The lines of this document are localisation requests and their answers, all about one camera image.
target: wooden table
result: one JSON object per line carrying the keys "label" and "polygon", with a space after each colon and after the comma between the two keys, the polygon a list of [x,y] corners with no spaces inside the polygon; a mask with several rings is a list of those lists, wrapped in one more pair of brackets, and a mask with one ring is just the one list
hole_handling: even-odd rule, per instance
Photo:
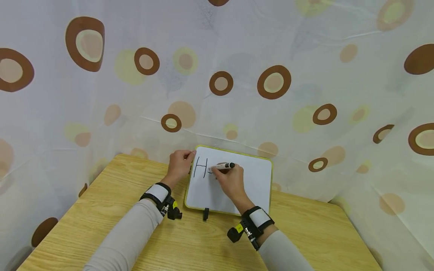
{"label": "wooden table", "polygon": [[[167,172],[167,165],[117,155],[18,269],[82,270],[113,226],[142,193]],[[226,236],[239,222],[232,215],[184,207],[188,179],[173,191],[182,220],[164,219],[133,270],[266,270],[246,236]],[[273,191],[270,215],[317,271],[381,271],[366,245],[335,205]]]}

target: black marker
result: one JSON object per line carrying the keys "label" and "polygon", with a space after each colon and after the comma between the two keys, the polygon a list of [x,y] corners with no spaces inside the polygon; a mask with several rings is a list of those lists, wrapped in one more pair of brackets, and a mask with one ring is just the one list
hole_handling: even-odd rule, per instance
{"label": "black marker", "polygon": [[230,170],[231,168],[235,167],[234,163],[224,163],[224,164],[218,164],[212,167],[209,167],[208,169],[211,171],[211,168],[215,167],[218,170]]}

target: curtain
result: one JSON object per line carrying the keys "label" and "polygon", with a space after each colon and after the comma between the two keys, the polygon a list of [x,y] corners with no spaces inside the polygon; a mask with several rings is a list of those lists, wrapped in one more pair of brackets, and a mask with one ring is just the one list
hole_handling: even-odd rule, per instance
{"label": "curtain", "polygon": [[0,270],[118,153],[270,158],[384,270],[434,269],[434,3],[2,1]]}

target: person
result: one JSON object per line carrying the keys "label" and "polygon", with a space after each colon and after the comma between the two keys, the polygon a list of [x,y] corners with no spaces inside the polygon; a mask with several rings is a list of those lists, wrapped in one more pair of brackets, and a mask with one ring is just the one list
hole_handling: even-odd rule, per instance
{"label": "person", "polygon": [[[160,183],[173,189],[188,175],[195,154],[196,151],[190,150],[177,150],[172,153],[167,175]],[[240,214],[255,207],[244,190],[242,167],[236,165],[226,174],[215,168],[212,171],[222,190],[232,200]],[[131,270],[151,234],[162,220],[163,216],[157,209],[156,203],[149,198],[141,199],[114,226],[83,270]],[[269,271],[313,271],[297,247],[274,224],[263,229],[263,234],[257,238],[257,243],[260,246],[259,254]]]}

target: yellow-green whiteboard frame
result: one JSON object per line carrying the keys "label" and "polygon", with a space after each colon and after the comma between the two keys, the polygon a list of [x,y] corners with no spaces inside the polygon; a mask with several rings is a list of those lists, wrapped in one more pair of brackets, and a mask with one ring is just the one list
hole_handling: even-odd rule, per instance
{"label": "yellow-green whiteboard frame", "polygon": [[[250,155],[250,154],[246,154],[246,153],[239,153],[239,152],[233,151],[233,150],[225,150],[225,149],[210,147],[210,146],[206,146],[206,145],[197,145],[195,150],[197,150],[198,147],[205,147],[205,148],[210,148],[210,149],[215,149],[215,150],[222,150],[222,151],[227,151],[229,153],[236,153],[236,154],[246,155],[246,156],[250,156],[250,157],[254,157],[254,158],[269,160],[271,162],[271,181],[270,181],[270,201],[268,202],[268,209],[270,209],[270,207],[271,207],[271,189],[273,188],[273,168],[274,168],[273,161],[271,161],[270,159],[264,158],[264,157],[260,157],[260,156]],[[191,162],[191,169],[193,169],[193,164],[194,164],[194,160],[193,160],[193,162]],[[187,191],[185,191],[184,206],[189,208],[189,209],[204,211],[205,209],[190,207],[187,205],[187,196],[188,196],[188,188],[190,187],[190,181],[191,181],[191,172],[190,172],[190,177],[188,178]],[[241,216],[241,214],[236,214],[236,213],[232,213],[232,212],[222,212],[222,211],[216,211],[216,210],[211,210],[211,209],[210,209],[210,212],[217,212],[217,213],[226,214],[226,215]]]}

